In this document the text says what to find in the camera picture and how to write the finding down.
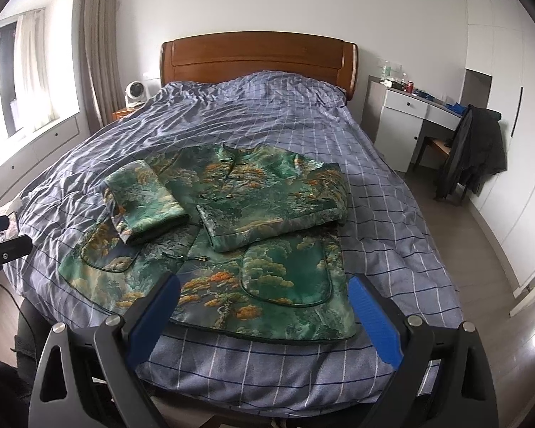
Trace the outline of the white wardrobe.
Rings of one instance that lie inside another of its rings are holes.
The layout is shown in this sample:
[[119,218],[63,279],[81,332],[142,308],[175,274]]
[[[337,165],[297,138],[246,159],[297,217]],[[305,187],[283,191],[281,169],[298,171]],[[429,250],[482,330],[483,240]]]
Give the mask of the white wardrobe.
[[467,0],[466,69],[491,76],[487,106],[501,115],[506,168],[471,201],[516,292],[535,275],[535,22],[518,0]]

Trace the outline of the white round fan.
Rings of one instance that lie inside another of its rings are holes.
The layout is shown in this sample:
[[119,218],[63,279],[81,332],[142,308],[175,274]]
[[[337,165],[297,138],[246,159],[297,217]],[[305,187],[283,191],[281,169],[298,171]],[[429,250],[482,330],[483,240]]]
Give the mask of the white round fan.
[[141,81],[130,82],[125,88],[124,100],[126,107],[136,107],[145,103],[148,100],[148,90],[145,83]]

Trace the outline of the green landscape print jacket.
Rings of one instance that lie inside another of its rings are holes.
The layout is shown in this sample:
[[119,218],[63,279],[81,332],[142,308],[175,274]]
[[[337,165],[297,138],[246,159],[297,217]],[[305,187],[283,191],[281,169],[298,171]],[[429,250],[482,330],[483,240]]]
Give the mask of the green landscape print jacket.
[[98,221],[60,275],[122,313],[164,274],[172,320],[262,341],[337,341],[357,330],[338,237],[340,167],[259,145],[201,145],[125,163],[98,184]]

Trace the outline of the sheer white curtain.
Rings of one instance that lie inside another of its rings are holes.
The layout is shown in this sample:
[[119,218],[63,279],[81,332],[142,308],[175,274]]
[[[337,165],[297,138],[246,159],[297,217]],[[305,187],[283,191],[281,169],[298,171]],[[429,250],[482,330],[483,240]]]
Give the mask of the sheer white curtain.
[[14,40],[14,84],[21,127],[37,131],[54,116],[49,94],[44,8],[18,16]]

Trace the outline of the white window cabinet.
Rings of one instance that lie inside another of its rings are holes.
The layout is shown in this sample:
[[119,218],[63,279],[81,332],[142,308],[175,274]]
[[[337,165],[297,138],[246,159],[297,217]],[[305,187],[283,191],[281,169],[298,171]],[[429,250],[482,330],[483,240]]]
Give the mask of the white window cabinet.
[[47,167],[90,136],[80,115],[54,121],[39,133],[15,140],[0,159],[0,206],[14,198]]

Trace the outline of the black jacket on chair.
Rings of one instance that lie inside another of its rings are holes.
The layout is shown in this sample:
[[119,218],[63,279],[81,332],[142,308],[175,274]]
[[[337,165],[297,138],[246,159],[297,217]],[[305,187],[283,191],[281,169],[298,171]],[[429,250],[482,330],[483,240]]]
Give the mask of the black jacket on chair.
[[469,105],[449,143],[450,153],[440,168],[435,198],[444,200],[458,184],[480,195],[484,184],[508,168],[501,131],[501,113]]

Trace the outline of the beige curtain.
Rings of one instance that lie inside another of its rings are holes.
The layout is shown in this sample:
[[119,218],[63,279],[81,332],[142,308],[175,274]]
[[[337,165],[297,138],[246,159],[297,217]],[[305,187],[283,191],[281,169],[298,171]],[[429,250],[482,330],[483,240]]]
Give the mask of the beige curtain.
[[117,56],[118,0],[82,0],[81,82],[91,133],[110,124],[124,107]]

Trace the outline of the white desk with drawers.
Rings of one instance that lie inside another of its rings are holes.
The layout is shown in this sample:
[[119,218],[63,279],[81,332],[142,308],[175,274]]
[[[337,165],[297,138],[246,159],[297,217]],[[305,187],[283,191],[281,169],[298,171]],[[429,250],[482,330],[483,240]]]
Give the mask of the white desk with drawers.
[[369,77],[361,128],[386,163],[399,173],[406,173],[413,163],[424,128],[433,128],[435,137],[445,138],[455,131],[460,119],[436,102],[389,88],[380,79]]

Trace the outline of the wooden chair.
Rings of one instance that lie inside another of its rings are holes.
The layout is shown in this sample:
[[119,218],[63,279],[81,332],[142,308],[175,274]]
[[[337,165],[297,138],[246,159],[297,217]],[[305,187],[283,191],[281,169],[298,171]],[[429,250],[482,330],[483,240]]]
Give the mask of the wooden chair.
[[423,156],[425,154],[425,151],[428,148],[432,149],[436,154],[440,155],[444,159],[442,161],[442,164],[439,167],[437,176],[436,176],[436,178],[434,180],[434,185],[436,187],[434,200],[438,201],[438,202],[441,202],[441,201],[447,199],[448,196],[450,196],[451,204],[454,204],[454,206],[461,206],[463,204],[464,200],[466,199],[467,190],[468,190],[468,188],[465,185],[462,188],[462,192],[461,192],[461,194],[460,194],[458,199],[454,198],[450,191],[447,192],[446,196],[441,196],[440,195],[440,191],[437,189],[439,184],[443,181],[443,174],[444,174],[445,168],[447,168],[447,160],[448,160],[448,158],[450,157],[450,154],[451,154],[451,148],[448,147],[447,144],[445,144],[444,140],[441,140],[439,138],[433,138],[431,136],[425,136],[423,138],[422,144],[421,144],[421,146],[419,148],[416,161],[414,162],[414,164],[412,166],[412,171],[416,172],[417,168],[420,167],[420,163],[422,161],[422,158],[423,158]]

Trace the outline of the brown wooden headboard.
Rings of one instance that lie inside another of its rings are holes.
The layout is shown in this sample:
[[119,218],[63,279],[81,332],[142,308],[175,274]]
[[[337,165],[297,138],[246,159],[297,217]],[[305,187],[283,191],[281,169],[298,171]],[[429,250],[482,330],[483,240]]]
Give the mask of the brown wooden headboard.
[[273,31],[225,32],[164,42],[160,83],[219,83],[260,71],[297,73],[335,85],[351,100],[357,45],[340,39]]

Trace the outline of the wooden bedside table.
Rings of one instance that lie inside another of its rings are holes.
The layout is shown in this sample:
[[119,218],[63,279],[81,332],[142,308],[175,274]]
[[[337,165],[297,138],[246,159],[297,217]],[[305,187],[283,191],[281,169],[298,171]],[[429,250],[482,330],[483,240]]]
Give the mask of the wooden bedside table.
[[115,122],[115,121],[118,121],[118,120],[120,120],[120,119],[122,119],[124,117],[127,117],[127,116],[129,116],[130,114],[132,114],[133,112],[137,111],[140,108],[141,108],[141,106],[137,105],[137,106],[134,106],[134,107],[125,107],[123,109],[115,111],[112,114],[111,121]]

